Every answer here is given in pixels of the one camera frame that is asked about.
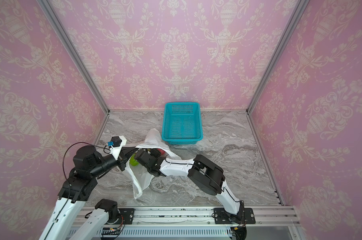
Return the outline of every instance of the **damask pattern wallpaper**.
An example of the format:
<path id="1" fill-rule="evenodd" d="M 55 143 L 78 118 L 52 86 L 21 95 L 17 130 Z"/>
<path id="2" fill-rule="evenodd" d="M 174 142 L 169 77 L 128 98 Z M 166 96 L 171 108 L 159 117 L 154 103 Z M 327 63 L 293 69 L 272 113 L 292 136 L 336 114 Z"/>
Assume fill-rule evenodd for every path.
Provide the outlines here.
<path id="1" fill-rule="evenodd" d="M 0 239 L 39 237 L 64 152 L 93 142 L 104 117 L 38 3 L 0 0 Z"/>
<path id="2" fill-rule="evenodd" d="M 110 109 L 246 109 L 297 0 L 50 0 Z"/>
<path id="3" fill-rule="evenodd" d="M 309 2 L 252 118 L 307 239 L 362 239 L 362 0 Z"/>

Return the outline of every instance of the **blue basket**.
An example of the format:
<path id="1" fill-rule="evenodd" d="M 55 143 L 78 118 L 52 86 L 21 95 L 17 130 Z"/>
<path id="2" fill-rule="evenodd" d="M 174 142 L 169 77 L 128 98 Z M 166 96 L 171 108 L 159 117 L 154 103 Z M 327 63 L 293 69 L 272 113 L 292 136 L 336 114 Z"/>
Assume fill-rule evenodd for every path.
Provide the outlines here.
<path id="1" fill-rule="evenodd" d="M 199 103 L 178 102 L 165 105 L 162 139 L 170 144 L 196 144 L 203 138 Z"/>

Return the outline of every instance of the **gray marble surface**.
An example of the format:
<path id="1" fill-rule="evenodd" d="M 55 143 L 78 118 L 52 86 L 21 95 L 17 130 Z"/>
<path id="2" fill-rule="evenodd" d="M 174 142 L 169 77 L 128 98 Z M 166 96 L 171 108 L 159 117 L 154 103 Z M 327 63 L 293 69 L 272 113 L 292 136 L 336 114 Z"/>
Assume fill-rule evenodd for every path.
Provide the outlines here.
<path id="1" fill-rule="evenodd" d="M 203 140 L 195 145 L 171 145 L 182 159 L 202 154 L 221 166 L 232 192 L 245 205 L 277 204 L 273 188 L 243 111 L 203 111 Z M 149 129 L 162 132 L 163 112 L 111 112 L 100 145 L 112 136 L 123 135 L 128 143 L 145 139 Z M 88 206 L 100 199 L 119 205 L 217 205 L 215 196 L 205 194 L 187 177 L 155 177 L 140 198 L 134 199 L 132 182 L 118 168 L 98 180 Z"/>

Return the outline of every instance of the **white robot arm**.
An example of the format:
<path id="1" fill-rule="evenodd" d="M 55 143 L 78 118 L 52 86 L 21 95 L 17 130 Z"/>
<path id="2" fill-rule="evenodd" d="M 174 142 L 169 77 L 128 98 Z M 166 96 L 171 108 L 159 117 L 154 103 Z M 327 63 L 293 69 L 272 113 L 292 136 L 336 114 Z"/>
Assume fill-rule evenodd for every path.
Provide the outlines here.
<path id="1" fill-rule="evenodd" d="M 137 149 L 125 147 L 126 138 L 112 137 L 108 142 L 110 154 L 102 156 L 95 146 L 87 145 L 78 149 L 73 157 L 75 167 L 69 178 L 63 183 L 52 216 L 39 240 L 63 240 L 71 225 L 97 185 L 97 179 L 103 177 L 112 168 L 118 166 L 125 170 L 126 163 L 133 153 L 135 160 L 145 166 L 148 172 L 159 176 L 187 176 L 202 191 L 215 195 L 224 206 L 229 221 L 242 223 L 244 204 L 229 189 L 223 170 L 202 155 L 190 160 L 173 160 L 161 157 L 157 149 Z M 71 240 L 89 240 L 104 225 L 120 220 L 120 212 L 115 201 L 102 199 L 91 213 L 89 219 L 71 237 Z"/>
<path id="2" fill-rule="evenodd" d="M 102 157 L 92 145 L 78 149 L 77 154 L 73 157 L 75 167 L 62 185 L 53 214 L 39 240 L 65 239 L 75 218 L 97 185 L 97 178 L 99 179 L 116 166 L 124 169 L 126 165 L 119 158 L 119 154 L 122 147 L 126 145 L 126 138 L 124 136 L 113 137 L 112 141 L 113 145 L 109 148 L 110 154 L 105 157 Z M 96 222 L 97 225 L 102 226 L 109 220 L 109 218 L 106 219 L 108 213 L 105 212 L 105 209 L 96 210 L 92 213 L 91 218 L 97 215 L 97 221 L 94 221 L 94 224 L 90 221 L 92 227 L 84 227 L 85 231 L 82 232 L 87 233 L 89 230 L 97 232 L 100 227 L 95 227 Z"/>
<path id="3" fill-rule="evenodd" d="M 230 214 L 237 214 L 240 209 L 240 200 L 234 196 L 232 191 L 229 189 L 225 177 L 223 177 L 222 169 L 217 169 L 218 177 L 223 177 L 222 185 L 220 186 L 221 192 L 219 189 L 217 190 L 216 186 L 219 186 L 217 182 L 215 182 L 213 179 L 211 179 L 208 175 L 206 175 L 206 171 L 202 172 L 201 169 L 198 167 L 195 167 L 193 169 L 193 166 L 195 166 L 194 159 L 190 160 L 173 160 L 170 158 L 166 158 L 160 165 L 160 171 L 165 176 L 185 176 L 191 178 L 192 175 L 189 175 L 189 172 L 192 171 L 194 175 L 199 175 L 201 173 L 201 178 L 191 178 L 194 183 L 196 181 L 205 181 L 208 182 L 209 185 L 205 186 L 204 182 L 198 182 L 196 185 L 201 188 L 202 191 L 206 192 L 210 195 L 216 195 L 218 201 L 224 206 L 225 211 L 227 211 Z"/>

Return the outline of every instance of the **black cable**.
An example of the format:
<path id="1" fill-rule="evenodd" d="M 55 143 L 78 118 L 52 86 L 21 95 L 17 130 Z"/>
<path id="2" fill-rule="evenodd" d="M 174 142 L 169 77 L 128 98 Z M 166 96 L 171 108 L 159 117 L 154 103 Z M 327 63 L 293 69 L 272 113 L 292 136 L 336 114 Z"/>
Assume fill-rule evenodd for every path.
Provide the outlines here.
<path id="1" fill-rule="evenodd" d="M 122 227 L 122 229 L 119 231 L 118 236 L 121 235 L 121 233 L 122 233 L 122 231 L 124 230 L 125 226 L 126 226 L 126 224 L 125 224 L 125 225 Z"/>
<path id="2" fill-rule="evenodd" d="M 229 196 L 233 199 L 234 202 L 241 202 L 242 201 L 242 200 L 235 201 L 234 198 L 232 197 L 232 195 L 230 195 L 229 191 L 227 189 L 225 189 L 225 190 L 229 194 Z"/>
<path id="3" fill-rule="evenodd" d="M 130 152 L 125 154 L 126 159 L 129 160 L 131 158 L 131 156 L 133 156 L 133 154 L 137 151 L 137 149 L 138 148 L 134 148 L 133 150 L 131 150 Z"/>
<path id="4" fill-rule="evenodd" d="M 104 174 L 102 174 L 101 176 L 97 177 L 97 179 L 102 178 L 102 177 L 103 177 L 103 176 L 105 176 L 108 172 L 110 172 L 110 170 L 109 170 L 109 171 L 107 171 L 107 172 L 105 172 L 105 173 L 104 173 Z"/>
<path id="5" fill-rule="evenodd" d="M 245 226 L 234 230 L 233 233 L 235 234 L 236 239 L 239 239 L 239 240 L 245 240 L 245 238 L 248 234 Z"/>
<path id="6" fill-rule="evenodd" d="M 107 147 L 107 145 L 104 146 L 104 153 L 110 154 L 110 149 L 107 149 L 106 147 Z"/>
<path id="7" fill-rule="evenodd" d="M 68 149 L 66 150 L 66 152 L 65 152 L 65 154 L 63 155 L 63 158 L 62 158 L 62 170 L 63 170 L 63 175 L 64 175 L 66 181 L 67 181 L 68 184 L 69 184 L 69 195 L 68 195 L 68 199 L 66 199 L 65 204 L 64 204 L 64 205 L 62 206 L 62 208 L 59 210 L 59 212 L 58 212 L 57 216 L 55 217 L 54 221 L 57 221 L 57 218 L 58 218 L 59 214 L 62 212 L 62 210 L 64 209 L 64 207 L 66 206 L 66 204 L 68 203 L 68 200 L 69 200 L 69 198 L 70 198 L 71 183 L 69 183 L 69 180 L 68 180 L 68 178 L 66 177 L 66 173 L 65 173 L 65 165 L 64 165 L 64 163 L 65 163 L 65 156 L 66 156 L 66 154 L 68 153 L 69 149 L 70 149 L 72 146 L 74 146 L 74 145 L 76 145 L 76 144 L 78 144 L 78 143 L 85 143 L 85 144 L 88 144 L 88 145 L 92 145 L 92 146 L 94 146 L 94 147 L 103 148 L 104 151 L 105 151 L 105 149 L 106 149 L 105 147 L 100 147 L 100 146 L 97 146 L 97 145 L 94 145 L 94 144 L 90 144 L 90 143 L 87 143 L 87 142 L 76 142 L 76 143 L 72 144 L 70 147 L 68 147 Z M 47 232 L 46 237 L 45 237 L 44 240 L 46 240 L 47 236 L 48 236 L 49 233 L 50 233 L 50 230 L 53 228 L 53 225 L 54 225 L 54 223 L 51 225 L 51 227 L 50 227 L 49 231 Z"/>
<path id="8" fill-rule="evenodd" d="M 168 162 L 165 159 L 165 162 L 170 163 L 170 164 L 179 164 L 179 165 L 193 165 L 194 167 L 196 167 L 199 171 L 201 171 L 200 168 L 198 168 L 197 166 L 195 166 L 194 164 L 190 164 L 190 163 L 178 163 L 178 162 Z M 218 183 L 216 183 L 210 176 L 206 175 L 206 173 L 204 173 L 205 176 L 207 176 L 208 178 L 210 178 L 210 180 L 212 180 L 217 186 L 220 186 Z M 233 199 L 234 202 L 241 202 L 241 200 L 236 201 L 232 195 L 230 195 L 229 191 L 225 188 L 226 192 L 229 194 L 229 196 Z"/>
<path id="9" fill-rule="evenodd" d="M 88 215 L 92 214 L 93 211 L 85 215 L 85 218 L 89 218 Z"/>
<path id="10" fill-rule="evenodd" d="M 241 223 L 240 223 L 237 227 L 239 227 L 240 225 L 242 225 L 243 222 L 244 222 L 244 226 L 243 226 L 243 227 L 245 227 L 245 225 L 246 225 L 245 209 L 244 209 L 243 212 L 242 212 Z"/>
<path id="11" fill-rule="evenodd" d="M 124 223 L 124 216 L 122 215 L 122 214 L 120 214 L 120 217 L 122 217 L 122 221 L 121 221 L 121 224 L 120 224 L 120 226 L 118 227 L 119 229 L 120 229 L 120 231 L 119 231 L 119 233 L 118 234 L 116 234 L 116 230 L 112 230 L 111 232 L 108 232 L 108 233 L 104 233 L 104 229 L 105 228 L 103 228 L 102 229 L 102 231 L 101 231 L 101 234 L 102 234 L 102 237 L 101 237 L 101 240 L 104 240 L 104 235 L 117 235 L 114 239 L 116 239 L 120 234 L 121 234 L 121 232 L 122 232 L 122 230 L 124 229 L 124 227 L 125 227 L 125 225 L 123 226 L 123 228 L 121 229 L 121 226 L 122 226 L 122 224 Z"/>

